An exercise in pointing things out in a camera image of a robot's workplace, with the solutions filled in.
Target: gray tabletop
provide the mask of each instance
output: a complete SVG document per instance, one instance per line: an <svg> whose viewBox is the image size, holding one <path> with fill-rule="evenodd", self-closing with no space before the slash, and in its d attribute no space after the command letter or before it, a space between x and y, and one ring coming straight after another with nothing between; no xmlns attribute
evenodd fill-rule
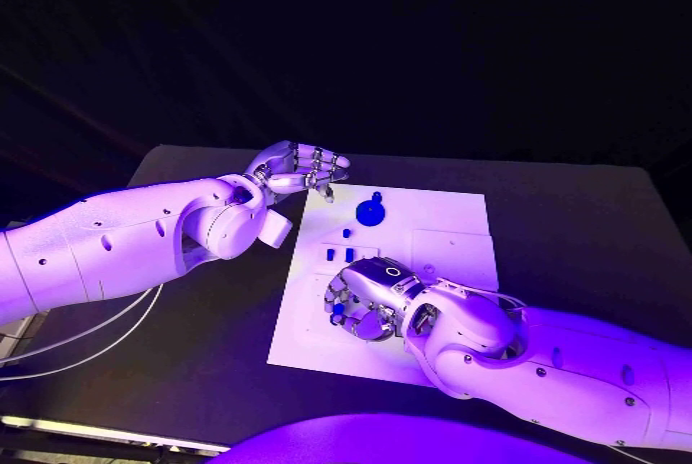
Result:
<svg viewBox="0 0 692 464"><path fill-rule="evenodd" d="M255 154L160 146L129 185L242 172ZM349 158L347 183L486 195L503 292L692 347L692 258L641 169ZM618 462L605 447L520 421L484 401L266 364L304 202L305 194L297 194L275 207L295 223L281 249L256 242L238 259L207 263L170 282L150 317L104 356L55 376L4 384L0 413L232 445L302 419L395 412L457 419L595 461ZM53 310L31 345L86 329L129 301ZM52 369L88 356L141 312L13 372ZM637 453L659 463L689 456Z"/></svg>

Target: black backdrop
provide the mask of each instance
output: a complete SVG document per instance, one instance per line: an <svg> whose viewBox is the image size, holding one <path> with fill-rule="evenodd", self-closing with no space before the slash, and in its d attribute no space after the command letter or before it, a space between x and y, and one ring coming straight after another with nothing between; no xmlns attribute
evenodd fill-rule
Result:
<svg viewBox="0 0 692 464"><path fill-rule="evenodd" d="M0 0L0 209L160 143L644 167L680 226L687 0ZM229 163L229 172L239 171Z"/></svg>

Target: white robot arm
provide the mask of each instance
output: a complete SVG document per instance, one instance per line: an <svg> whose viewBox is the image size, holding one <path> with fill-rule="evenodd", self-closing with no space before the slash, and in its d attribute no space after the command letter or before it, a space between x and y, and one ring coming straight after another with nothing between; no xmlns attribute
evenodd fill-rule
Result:
<svg viewBox="0 0 692 464"><path fill-rule="evenodd" d="M501 306L487 295L503 297ZM692 352L595 319L526 307L388 258L333 279L330 322L360 339L401 335L432 384L588 441L692 451Z"/></svg>
<svg viewBox="0 0 692 464"><path fill-rule="evenodd" d="M278 247L291 223L266 206L305 189L331 200L347 167L343 156L281 141L242 175L99 194L0 232L0 324L144 291L256 238Z"/></svg>

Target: blue object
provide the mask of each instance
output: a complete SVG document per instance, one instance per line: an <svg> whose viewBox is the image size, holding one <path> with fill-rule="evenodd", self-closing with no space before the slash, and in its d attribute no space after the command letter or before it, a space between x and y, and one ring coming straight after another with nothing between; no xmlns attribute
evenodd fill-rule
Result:
<svg viewBox="0 0 692 464"><path fill-rule="evenodd" d="M376 226L385 219L385 208L382 206L382 194L375 192L372 199L363 201L356 208L357 222L367 227Z"/></svg>

